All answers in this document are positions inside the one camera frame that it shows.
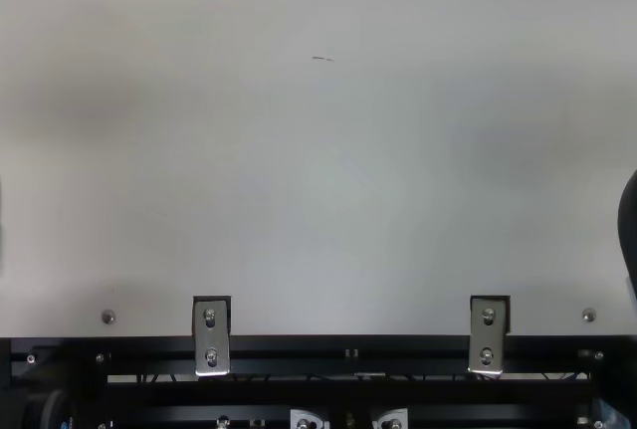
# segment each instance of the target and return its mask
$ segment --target black metal frame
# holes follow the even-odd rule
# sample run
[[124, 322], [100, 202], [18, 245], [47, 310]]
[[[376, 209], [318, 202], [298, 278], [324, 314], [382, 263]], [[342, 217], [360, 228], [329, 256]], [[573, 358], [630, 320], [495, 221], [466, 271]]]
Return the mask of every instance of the black metal frame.
[[[142, 376], [194, 374], [191, 337], [0, 339], [0, 414], [24, 410], [20, 397], [64, 388], [78, 411], [74, 429], [110, 421], [214, 427], [222, 416], [233, 428], [255, 419], [281, 428], [293, 406], [321, 409], [335, 429], [344, 429], [347, 413], [368, 419], [383, 407], [408, 407], [411, 428], [563, 428], [599, 419], [600, 397], [637, 423], [633, 337], [506, 336], [506, 373], [590, 374], [583, 380], [483, 380], [467, 372], [468, 348], [467, 336], [230, 336], [231, 375], [151, 383]], [[371, 376], [331, 379], [356, 373]], [[108, 382], [123, 374], [139, 382]]]

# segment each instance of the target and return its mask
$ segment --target metal clip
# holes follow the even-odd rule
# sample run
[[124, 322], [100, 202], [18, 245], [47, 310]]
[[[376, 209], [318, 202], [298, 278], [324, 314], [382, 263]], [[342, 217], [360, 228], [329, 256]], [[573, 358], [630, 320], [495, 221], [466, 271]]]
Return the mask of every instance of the metal clip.
[[222, 376], [230, 372], [228, 308], [224, 301], [195, 302], [192, 307], [195, 373]]
[[481, 374], [502, 374], [504, 339], [509, 327], [504, 300], [471, 299], [469, 370]]

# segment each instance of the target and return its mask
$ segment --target screw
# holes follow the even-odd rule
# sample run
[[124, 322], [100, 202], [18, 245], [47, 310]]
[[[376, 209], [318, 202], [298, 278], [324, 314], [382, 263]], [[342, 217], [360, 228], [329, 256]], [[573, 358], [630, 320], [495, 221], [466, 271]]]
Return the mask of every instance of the screw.
[[214, 347], [211, 347], [206, 351], [206, 361], [208, 361], [208, 365], [210, 367], [215, 367], [217, 365], [217, 350]]
[[102, 312], [102, 322], [104, 324], [113, 324], [115, 322], [115, 312], [113, 310], [104, 310]]
[[491, 361], [494, 360], [494, 352], [491, 351], [490, 348], [485, 347], [480, 353], [480, 360], [485, 366], [491, 364]]
[[491, 308], [485, 308], [482, 311], [482, 319], [484, 320], [487, 326], [491, 326], [494, 323], [495, 318], [496, 318], [496, 312], [494, 312]]
[[206, 320], [206, 326], [208, 327], [214, 327], [215, 325], [215, 311], [208, 309], [205, 312], [203, 312], [203, 317]]
[[594, 322], [597, 318], [597, 311], [595, 308], [587, 308], [582, 312], [581, 317], [585, 322]]

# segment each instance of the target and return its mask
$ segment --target white panel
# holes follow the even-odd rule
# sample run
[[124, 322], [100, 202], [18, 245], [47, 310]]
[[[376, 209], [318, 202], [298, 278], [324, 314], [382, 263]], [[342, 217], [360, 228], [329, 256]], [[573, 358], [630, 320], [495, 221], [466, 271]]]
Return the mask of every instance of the white panel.
[[0, 0], [0, 335], [635, 332], [636, 2]]

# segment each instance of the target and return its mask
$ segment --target silver bracket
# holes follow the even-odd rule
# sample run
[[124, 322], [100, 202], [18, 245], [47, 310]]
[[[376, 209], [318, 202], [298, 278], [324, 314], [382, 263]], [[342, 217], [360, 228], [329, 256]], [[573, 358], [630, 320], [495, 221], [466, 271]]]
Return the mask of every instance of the silver bracket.
[[471, 299], [469, 370], [502, 374], [504, 339], [509, 327], [509, 307], [504, 300]]
[[305, 409], [290, 410], [290, 429], [329, 429], [329, 421]]
[[371, 425], [374, 429], [409, 429], [407, 408], [383, 412], [372, 419]]
[[192, 307], [195, 373], [222, 376], [230, 372], [228, 307], [224, 301], [195, 302]]

